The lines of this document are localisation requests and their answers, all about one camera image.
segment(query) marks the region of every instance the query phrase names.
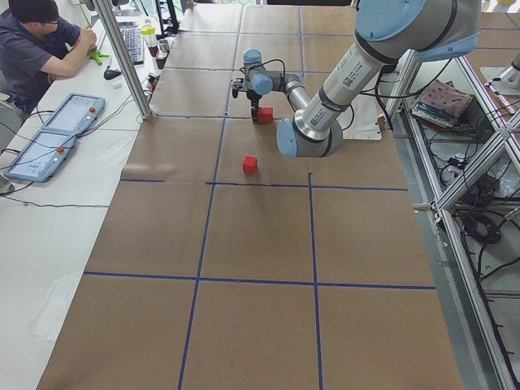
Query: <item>keyboard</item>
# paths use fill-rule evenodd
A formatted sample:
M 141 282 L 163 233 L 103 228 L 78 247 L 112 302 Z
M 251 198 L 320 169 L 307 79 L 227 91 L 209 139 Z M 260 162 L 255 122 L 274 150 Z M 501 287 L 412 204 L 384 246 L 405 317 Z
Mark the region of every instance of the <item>keyboard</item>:
M 123 35 L 124 44 L 134 65 L 145 62 L 145 43 L 138 27 L 124 27 L 119 29 Z

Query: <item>person's hand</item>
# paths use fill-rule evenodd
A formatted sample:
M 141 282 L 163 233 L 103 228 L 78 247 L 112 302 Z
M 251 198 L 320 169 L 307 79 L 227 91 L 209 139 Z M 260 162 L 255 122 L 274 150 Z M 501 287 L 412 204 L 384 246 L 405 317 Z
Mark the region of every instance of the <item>person's hand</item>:
M 54 83 L 54 81 L 55 81 L 56 79 L 58 79 L 58 76 L 53 75 L 53 74 L 51 74 L 51 73 L 47 73 L 47 82 L 48 82 L 49 84 Z
M 89 47 L 96 45 L 96 33 L 91 28 L 82 28 L 80 32 L 80 39 L 89 44 Z

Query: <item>yellow object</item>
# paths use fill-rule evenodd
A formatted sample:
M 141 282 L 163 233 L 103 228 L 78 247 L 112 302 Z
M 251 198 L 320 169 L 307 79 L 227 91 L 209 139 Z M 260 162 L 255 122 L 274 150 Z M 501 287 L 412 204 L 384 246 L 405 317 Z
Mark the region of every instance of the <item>yellow object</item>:
M 151 35 L 155 33 L 155 28 L 151 24 L 145 24 L 141 27 L 141 34 L 143 35 Z
M 503 6 L 512 6 L 517 0 L 496 0 L 499 4 Z

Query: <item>person's arm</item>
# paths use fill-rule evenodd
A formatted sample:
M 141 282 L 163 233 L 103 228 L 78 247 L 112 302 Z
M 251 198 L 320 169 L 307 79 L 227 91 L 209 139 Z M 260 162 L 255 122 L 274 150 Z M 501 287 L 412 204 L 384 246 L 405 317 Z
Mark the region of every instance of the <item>person's arm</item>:
M 90 28 L 83 28 L 74 48 L 63 59 L 50 57 L 41 67 L 41 71 L 49 75 L 72 77 L 80 70 L 95 45 L 96 34 L 94 31 Z

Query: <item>dark shirt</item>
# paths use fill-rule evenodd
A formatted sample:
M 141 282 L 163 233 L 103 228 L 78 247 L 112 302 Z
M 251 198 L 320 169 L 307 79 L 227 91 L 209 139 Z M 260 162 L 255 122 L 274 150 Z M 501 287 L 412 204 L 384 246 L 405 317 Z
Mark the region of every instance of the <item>dark shirt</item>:
M 80 37 L 81 29 L 59 18 L 58 29 L 42 42 L 20 22 L 8 15 L 0 19 L 0 69 L 13 98 L 31 98 L 37 102 L 50 87 L 47 74 L 41 71 L 52 56 L 63 59 Z

